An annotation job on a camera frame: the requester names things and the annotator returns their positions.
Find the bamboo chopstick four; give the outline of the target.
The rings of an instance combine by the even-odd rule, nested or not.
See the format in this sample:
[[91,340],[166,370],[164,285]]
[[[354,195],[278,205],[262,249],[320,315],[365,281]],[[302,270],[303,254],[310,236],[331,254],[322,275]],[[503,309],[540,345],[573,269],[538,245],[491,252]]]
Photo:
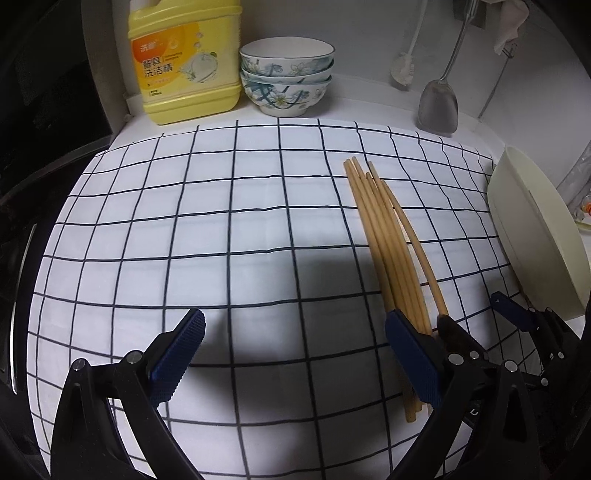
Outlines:
[[423,332],[425,304],[387,185],[374,167],[368,172],[363,171],[355,157],[346,160],[345,169],[369,243],[385,308],[388,312],[400,309],[412,325]]

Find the bamboo chopstick ten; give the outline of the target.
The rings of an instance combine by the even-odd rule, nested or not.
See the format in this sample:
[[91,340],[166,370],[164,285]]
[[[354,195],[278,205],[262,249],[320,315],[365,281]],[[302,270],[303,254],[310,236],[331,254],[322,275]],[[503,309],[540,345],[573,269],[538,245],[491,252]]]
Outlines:
[[398,199],[396,198],[396,196],[394,196],[394,193],[391,190],[391,188],[380,177],[374,163],[370,162],[369,165],[370,165],[370,173],[372,174],[373,178],[377,181],[377,184],[381,185],[384,188],[384,190],[386,191],[386,194],[388,195],[390,203],[392,204],[394,210],[397,212],[398,218],[402,222],[405,232],[411,241],[411,244],[416,252],[419,263],[422,267],[422,270],[427,278],[430,290],[433,294],[436,306],[438,308],[438,313],[440,315],[448,315],[449,311],[447,308],[445,298],[442,294],[441,288],[438,284],[438,281],[437,281],[437,278],[434,274],[431,263],[430,263],[427,255],[424,251],[424,248],[423,248],[423,246],[422,246],[420,240],[418,239],[418,236],[414,230],[414,227],[412,226],[406,213],[404,212],[403,208],[401,207]]

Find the bamboo chopstick six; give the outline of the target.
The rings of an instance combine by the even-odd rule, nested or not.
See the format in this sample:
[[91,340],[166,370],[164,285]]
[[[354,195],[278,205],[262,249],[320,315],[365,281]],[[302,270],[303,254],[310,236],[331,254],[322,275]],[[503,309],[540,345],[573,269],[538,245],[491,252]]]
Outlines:
[[387,229],[387,243],[393,249],[391,257],[394,268],[397,269],[398,283],[400,284],[397,290],[399,294],[397,305],[420,333],[431,334],[431,324],[423,292],[402,232],[398,215],[390,203],[384,188],[377,184],[377,181],[370,173],[366,174],[366,178],[370,182],[370,186],[378,202],[380,213],[384,219],[384,225]]

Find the bamboo chopstick three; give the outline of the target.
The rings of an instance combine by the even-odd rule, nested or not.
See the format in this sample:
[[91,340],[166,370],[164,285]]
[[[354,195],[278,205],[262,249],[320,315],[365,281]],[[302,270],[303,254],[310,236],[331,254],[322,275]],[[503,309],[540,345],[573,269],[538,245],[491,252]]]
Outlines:
[[[380,250],[380,246],[376,237],[372,220],[370,220],[370,214],[366,207],[365,200],[363,200],[363,189],[361,180],[359,174],[356,173],[356,169],[355,166],[353,166],[352,159],[346,159],[346,161],[344,162],[344,168],[346,171],[346,176],[348,177],[349,186],[351,187],[353,192],[353,199],[355,199],[356,207],[359,210],[360,218],[363,224],[363,231],[365,232],[369,243],[370,255],[372,256],[372,260],[379,280],[384,307],[386,309],[386,312],[390,313],[394,309],[396,304],[394,303],[394,296],[392,288],[390,286],[387,268],[384,263],[384,257]],[[406,421],[408,423],[415,422],[417,411],[415,399],[412,393],[412,388],[409,386],[408,381],[403,373],[399,374],[399,380],[401,383],[401,389],[403,393],[403,403]]]

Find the bamboo chopstick five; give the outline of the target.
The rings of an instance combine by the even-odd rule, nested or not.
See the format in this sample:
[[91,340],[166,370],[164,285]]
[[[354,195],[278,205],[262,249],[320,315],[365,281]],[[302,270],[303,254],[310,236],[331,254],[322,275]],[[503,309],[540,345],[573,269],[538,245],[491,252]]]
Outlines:
[[390,309],[400,309],[422,333],[425,302],[420,298],[420,284],[397,213],[381,179],[367,172],[365,180],[373,202],[370,211],[376,216],[377,240],[393,297]]

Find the cream round tray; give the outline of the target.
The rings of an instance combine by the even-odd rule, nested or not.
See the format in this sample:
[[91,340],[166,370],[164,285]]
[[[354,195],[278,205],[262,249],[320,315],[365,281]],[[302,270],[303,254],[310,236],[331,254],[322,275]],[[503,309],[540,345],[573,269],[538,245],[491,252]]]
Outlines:
[[524,295],[538,310],[580,317],[590,295],[590,263],[556,188],[525,153],[507,147],[493,169],[488,206]]

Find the white black grid cloth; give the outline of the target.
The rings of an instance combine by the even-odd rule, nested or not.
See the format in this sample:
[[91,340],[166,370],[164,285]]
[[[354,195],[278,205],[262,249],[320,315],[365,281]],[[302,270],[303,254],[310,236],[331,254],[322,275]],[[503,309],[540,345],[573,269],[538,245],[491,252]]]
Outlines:
[[404,208],[452,317],[494,362],[538,372],[530,337],[489,306],[518,292],[485,201],[489,152],[355,122],[201,125],[119,141],[65,200],[28,327],[42,455],[75,359],[118,361],[198,308],[204,341],[159,412],[204,477],[387,477],[428,414],[405,419],[351,157]]

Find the steel spatula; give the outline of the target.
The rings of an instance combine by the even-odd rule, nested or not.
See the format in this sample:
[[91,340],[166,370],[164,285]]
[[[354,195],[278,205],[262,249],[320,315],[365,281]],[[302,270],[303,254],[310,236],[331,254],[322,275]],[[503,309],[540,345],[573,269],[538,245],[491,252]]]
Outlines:
[[458,100],[448,77],[460,53],[468,26],[476,17],[478,4],[478,0],[466,2],[462,27],[449,62],[442,76],[430,81],[422,92],[417,113],[417,125],[421,130],[451,137],[458,129]]

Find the white bottle brush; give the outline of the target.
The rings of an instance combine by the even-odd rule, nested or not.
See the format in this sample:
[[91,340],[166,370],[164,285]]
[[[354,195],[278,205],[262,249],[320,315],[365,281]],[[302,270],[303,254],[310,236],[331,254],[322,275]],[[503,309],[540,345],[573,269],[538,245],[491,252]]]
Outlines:
[[417,45],[419,35],[421,33],[422,25],[426,15],[428,6],[428,0],[422,0],[420,4],[419,15],[415,25],[415,30],[412,35],[412,39],[409,48],[406,52],[400,53],[390,69],[391,78],[394,83],[394,87],[406,91],[410,88],[414,79],[414,50]]

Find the bottom floral bowl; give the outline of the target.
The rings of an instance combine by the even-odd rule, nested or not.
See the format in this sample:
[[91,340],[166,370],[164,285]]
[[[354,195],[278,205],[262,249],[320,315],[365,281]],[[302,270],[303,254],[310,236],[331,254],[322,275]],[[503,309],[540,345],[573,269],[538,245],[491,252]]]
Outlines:
[[280,84],[270,81],[256,81],[242,76],[242,87],[246,97],[263,114],[273,117],[298,117],[315,106],[325,97],[332,78],[317,83]]

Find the floral bowl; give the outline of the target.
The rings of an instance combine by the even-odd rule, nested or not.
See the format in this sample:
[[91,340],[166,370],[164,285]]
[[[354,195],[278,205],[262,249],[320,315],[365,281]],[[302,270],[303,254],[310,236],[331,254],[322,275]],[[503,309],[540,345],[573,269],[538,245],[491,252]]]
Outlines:
[[264,76],[296,76],[317,73],[332,63],[335,47],[307,37],[270,37],[239,49],[242,69]]
[[317,83],[280,84],[270,81],[256,81],[242,76],[242,87],[246,97],[263,114],[273,117],[298,117],[315,106],[325,97],[332,78]]
[[308,73],[304,75],[295,75],[295,76],[264,76],[259,74],[252,74],[246,72],[245,70],[241,70],[240,73],[246,79],[260,82],[260,83],[276,83],[276,84],[311,84],[311,83],[321,83],[324,81],[329,80],[332,74],[332,67],[334,66],[333,63],[329,64],[329,67],[325,70],[322,70],[317,73]]

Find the middle floral bowl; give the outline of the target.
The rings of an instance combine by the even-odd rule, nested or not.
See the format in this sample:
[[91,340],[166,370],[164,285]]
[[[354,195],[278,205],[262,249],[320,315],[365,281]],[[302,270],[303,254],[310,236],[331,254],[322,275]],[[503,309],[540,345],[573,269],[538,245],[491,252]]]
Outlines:
[[240,73],[246,79],[260,82],[260,83],[276,83],[276,84],[311,84],[311,83],[321,83],[324,81],[329,80],[332,74],[332,67],[334,66],[333,63],[329,64],[329,67],[325,70],[322,70],[317,73],[308,73],[304,75],[295,75],[295,76],[264,76],[259,74],[252,74],[246,72],[245,70],[241,70]]

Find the beige hanging cloth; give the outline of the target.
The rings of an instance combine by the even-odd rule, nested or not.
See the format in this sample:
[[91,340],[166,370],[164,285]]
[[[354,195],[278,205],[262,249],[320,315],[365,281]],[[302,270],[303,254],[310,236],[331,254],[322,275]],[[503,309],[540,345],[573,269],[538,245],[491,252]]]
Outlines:
[[490,4],[500,6],[494,51],[501,55],[506,44],[518,38],[519,28],[528,19],[530,10],[523,0],[490,1]]

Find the top floral bowl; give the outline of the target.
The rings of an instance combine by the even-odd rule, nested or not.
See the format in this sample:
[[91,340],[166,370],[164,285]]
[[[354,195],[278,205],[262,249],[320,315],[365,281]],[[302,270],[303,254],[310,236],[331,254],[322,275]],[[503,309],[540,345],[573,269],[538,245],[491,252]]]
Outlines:
[[332,63],[335,47],[307,37],[270,37],[239,49],[242,69],[264,76],[296,76],[317,73]]

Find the yellow detergent bottle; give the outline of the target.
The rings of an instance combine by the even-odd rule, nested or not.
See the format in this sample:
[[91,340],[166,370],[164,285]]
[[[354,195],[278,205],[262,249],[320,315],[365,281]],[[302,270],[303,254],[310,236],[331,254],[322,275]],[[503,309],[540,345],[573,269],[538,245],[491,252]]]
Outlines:
[[238,104],[241,15],[236,0],[129,3],[132,63],[151,121],[166,125]]

